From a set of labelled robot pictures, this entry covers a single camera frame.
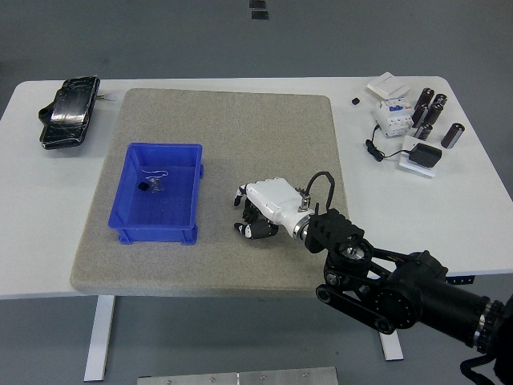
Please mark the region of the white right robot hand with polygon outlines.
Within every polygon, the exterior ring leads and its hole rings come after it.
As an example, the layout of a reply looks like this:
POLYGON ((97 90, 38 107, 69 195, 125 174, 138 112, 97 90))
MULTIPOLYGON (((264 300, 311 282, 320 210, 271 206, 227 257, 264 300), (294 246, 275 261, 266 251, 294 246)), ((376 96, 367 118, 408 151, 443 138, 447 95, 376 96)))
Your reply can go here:
POLYGON ((277 235, 284 228, 296 241, 306 239, 313 210, 285 179, 277 177, 241 185, 234 205, 244 203, 243 221, 234 228, 248 239, 263 239, 277 235))

